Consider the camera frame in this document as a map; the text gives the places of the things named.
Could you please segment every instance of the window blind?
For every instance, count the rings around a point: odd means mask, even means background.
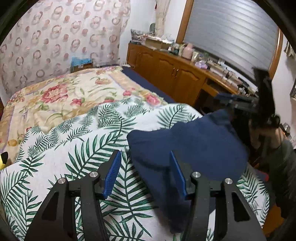
[[[251,0],[194,0],[184,42],[208,51],[254,79],[269,69],[277,25]]]

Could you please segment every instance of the white wall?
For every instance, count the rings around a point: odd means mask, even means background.
[[[186,0],[170,0],[168,13],[165,18],[165,33],[164,36],[168,39],[176,40]]]
[[[283,49],[275,76],[272,80],[276,112],[281,116],[281,123],[291,126],[292,138],[296,135],[296,101],[290,98],[290,91],[296,77],[296,60],[287,57],[284,52],[287,39],[284,37]]]
[[[131,29],[149,31],[154,13],[155,0],[131,0],[131,14],[128,24],[120,37],[120,63],[126,62],[128,43],[131,40]]]

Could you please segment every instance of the wooden window frame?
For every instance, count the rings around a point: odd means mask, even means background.
[[[182,44],[183,43],[185,33],[186,33],[188,23],[189,23],[189,18],[190,18],[190,15],[191,15],[193,3],[194,3],[194,0],[187,0],[186,1],[184,12],[183,12],[183,17],[182,17],[182,20],[181,20],[178,36],[177,36],[177,39],[176,39],[177,44]],[[274,54],[273,54],[273,57],[272,57],[271,64],[269,66],[269,75],[270,75],[271,79],[274,78],[277,66],[279,64],[279,59],[280,59],[280,56],[281,56],[281,50],[282,50],[282,47],[283,47],[283,39],[284,39],[283,32],[278,28],[278,39],[277,39],[277,43],[276,43],[276,47],[275,47],[275,50],[274,50]]]

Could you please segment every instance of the cardboard box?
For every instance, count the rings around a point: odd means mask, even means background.
[[[168,47],[171,46],[171,44],[166,44],[166,43],[163,43],[162,41],[149,39],[149,38],[146,39],[145,45],[147,47],[154,47],[156,49],[168,49]]]
[[[71,67],[71,73],[77,72],[79,70],[91,69],[91,68],[93,68],[93,63],[77,65],[77,66]]]

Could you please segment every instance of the bottle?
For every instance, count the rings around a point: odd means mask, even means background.
[[[193,44],[188,44],[183,50],[182,57],[191,60],[193,54]]]

